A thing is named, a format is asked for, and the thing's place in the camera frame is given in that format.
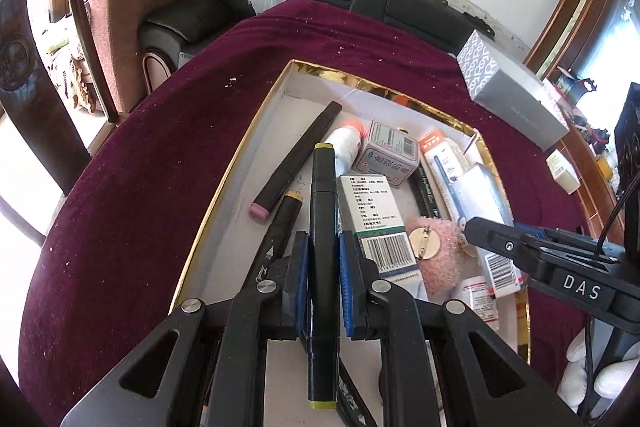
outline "round wooden disc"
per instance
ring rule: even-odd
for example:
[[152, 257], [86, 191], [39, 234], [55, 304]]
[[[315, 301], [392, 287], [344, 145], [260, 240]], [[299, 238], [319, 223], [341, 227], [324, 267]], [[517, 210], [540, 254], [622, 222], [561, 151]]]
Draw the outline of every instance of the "round wooden disc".
[[442, 246], [438, 233], [428, 227], [415, 229], [409, 235], [409, 241], [414, 249], [414, 255], [423, 261], [431, 259]]

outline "pink plush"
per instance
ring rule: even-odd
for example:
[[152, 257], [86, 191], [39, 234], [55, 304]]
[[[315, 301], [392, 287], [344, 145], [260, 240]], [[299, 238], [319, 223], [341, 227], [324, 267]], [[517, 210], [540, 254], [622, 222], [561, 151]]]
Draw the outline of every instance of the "pink plush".
[[417, 217], [406, 223], [407, 233], [423, 227], [429, 227], [440, 236], [441, 247], [430, 259], [416, 261], [427, 293], [439, 295], [460, 282], [460, 267], [466, 259], [462, 251], [462, 232], [452, 221], [433, 217]]

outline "black leather sofa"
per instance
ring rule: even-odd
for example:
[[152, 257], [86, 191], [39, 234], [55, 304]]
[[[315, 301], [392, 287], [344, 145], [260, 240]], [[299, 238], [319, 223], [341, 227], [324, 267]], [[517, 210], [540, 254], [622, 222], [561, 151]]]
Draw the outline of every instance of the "black leather sofa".
[[[474, 29], [494, 37], [482, 19], [460, 13], [446, 0], [317, 0], [401, 28], [457, 54]], [[177, 0], [151, 12], [140, 25], [143, 56], [175, 71], [237, 22], [254, 16], [249, 0]]]

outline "barcode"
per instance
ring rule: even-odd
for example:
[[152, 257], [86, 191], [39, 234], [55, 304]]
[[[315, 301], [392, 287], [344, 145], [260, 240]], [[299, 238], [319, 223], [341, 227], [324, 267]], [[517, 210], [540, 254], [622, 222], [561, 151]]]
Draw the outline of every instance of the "barcode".
[[404, 154], [413, 158], [414, 157], [414, 141], [408, 136], [404, 137], [404, 146], [402, 146]]
[[415, 264], [414, 253], [404, 232], [380, 237], [364, 237], [362, 251], [375, 261], [380, 273]]
[[507, 257], [490, 253], [486, 256], [486, 264], [489, 267], [494, 290], [506, 288], [516, 284], [516, 274], [513, 270], [513, 261]]

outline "white box with gold rim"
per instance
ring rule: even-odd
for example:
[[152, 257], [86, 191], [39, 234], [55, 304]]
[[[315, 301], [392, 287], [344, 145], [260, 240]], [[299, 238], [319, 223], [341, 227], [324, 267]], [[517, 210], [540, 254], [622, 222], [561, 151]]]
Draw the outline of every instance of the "white box with gold rim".
[[[343, 109], [329, 132], [350, 118], [381, 120], [381, 115], [385, 123], [402, 126], [414, 137], [439, 128], [463, 150], [468, 148], [465, 156], [470, 164], [487, 165], [504, 193], [491, 155], [478, 131], [411, 97], [403, 95], [409, 100], [409, 107], [387, 99], [396, 95], [402, 93], [351, 74], [292, 60], [256, 113], [213, 195], [178, 282], [172, 310], [191, 297], [213, 303], [231, 299], [238, 293], [267, 230], [267, 225], [249, 217], [249, 205], [309, 124], [332, 100], [342, 104]], [[310, 175], [311, 165], [307, 161], [289, 187], [303, 196], [294, 231], [308, 231]], [[406, 184], [394, 189], [394, 197], [402, 217], [417, 216], [414, 197]], [[444, 207], [442, 199], [438, 204]], [[464, 275], [480, 275], [475, 259], [470, 259]], [[526, 357], [529, 346], [526, 294], [499, 299], [498, 312], [500, 336]], [[377, 341], [353, 342], [343, 336], [340, 357], [374, 418], [382, 425], [382, 401], [378, 394], [380, 344]], [[269, 343], [265, 426], [341, 425], [335, 411], [309, 408], [306, 368], [306, 355], [300, 343]]]

